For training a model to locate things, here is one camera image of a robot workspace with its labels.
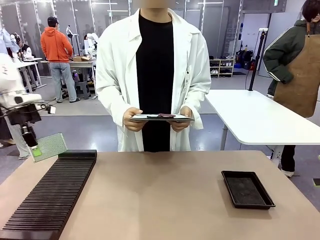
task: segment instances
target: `shoe rack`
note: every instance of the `shoe rack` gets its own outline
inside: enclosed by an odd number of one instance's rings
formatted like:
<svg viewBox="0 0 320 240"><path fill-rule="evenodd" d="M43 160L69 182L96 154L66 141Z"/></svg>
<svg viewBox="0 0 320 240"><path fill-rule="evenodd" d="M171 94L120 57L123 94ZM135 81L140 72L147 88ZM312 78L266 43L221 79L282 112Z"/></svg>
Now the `shoe rack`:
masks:
<svg viewBox="0 0 320 240"><path fill-rule="evenodd" d="M234 74L235 59L210 59L211 77L232 77Z"/></svg>

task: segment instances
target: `black cap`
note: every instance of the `black cap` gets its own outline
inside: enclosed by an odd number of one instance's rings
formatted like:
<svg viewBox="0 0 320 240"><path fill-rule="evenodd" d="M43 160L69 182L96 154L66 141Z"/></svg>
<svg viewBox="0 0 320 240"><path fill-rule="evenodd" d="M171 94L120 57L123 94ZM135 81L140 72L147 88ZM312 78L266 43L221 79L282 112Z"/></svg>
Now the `black cap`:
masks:
<svg viewBox="0 0 320 240"><path fill-rule="evenodd" d="M48 25L50 26L55 24L59 24L57 17L56 16L48 17Z"/></svg>

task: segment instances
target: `brown table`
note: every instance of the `brown table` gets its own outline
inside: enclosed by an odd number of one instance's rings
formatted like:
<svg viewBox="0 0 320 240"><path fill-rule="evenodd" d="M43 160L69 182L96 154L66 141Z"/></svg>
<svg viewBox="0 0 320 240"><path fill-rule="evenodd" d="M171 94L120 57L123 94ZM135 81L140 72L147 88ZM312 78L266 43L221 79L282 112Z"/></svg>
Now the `brown table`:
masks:
<svg viewBox="0 0 320 240"><path fill-rule="evenodd" d="M0 185L0 227L55 158ZM255 171L276 204L232 206L221 171ZM99 153L60 240L314 240L320 213L259 151Z"/></svg>

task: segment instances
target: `black slotted rack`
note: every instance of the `black slotted rack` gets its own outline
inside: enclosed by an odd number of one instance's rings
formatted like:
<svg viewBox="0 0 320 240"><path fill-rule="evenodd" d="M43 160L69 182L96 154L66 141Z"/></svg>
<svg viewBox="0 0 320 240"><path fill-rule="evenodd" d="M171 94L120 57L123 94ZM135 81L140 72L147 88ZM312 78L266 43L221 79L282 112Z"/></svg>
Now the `black slotted rack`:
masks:
<svg viewBox="0 0 320 240"><path fill-rule="evenodd" d="M58 240L96 160L96 150L60 154L0 230L0 240Z"/></svg>

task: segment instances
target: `orange jacket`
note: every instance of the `orange jacket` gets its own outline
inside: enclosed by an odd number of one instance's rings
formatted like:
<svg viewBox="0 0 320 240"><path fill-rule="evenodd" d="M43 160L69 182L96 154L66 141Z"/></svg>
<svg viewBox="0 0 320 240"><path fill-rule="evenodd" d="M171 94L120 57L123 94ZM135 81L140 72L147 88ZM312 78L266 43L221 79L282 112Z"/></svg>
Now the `orange jacket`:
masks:
<svg viewBox="0 0 320 240"><path fill-rule="evenodd" d="M41 35L41 48L49 62L68 63L72 46L67 37L54 27L47 26Z"/></svg>

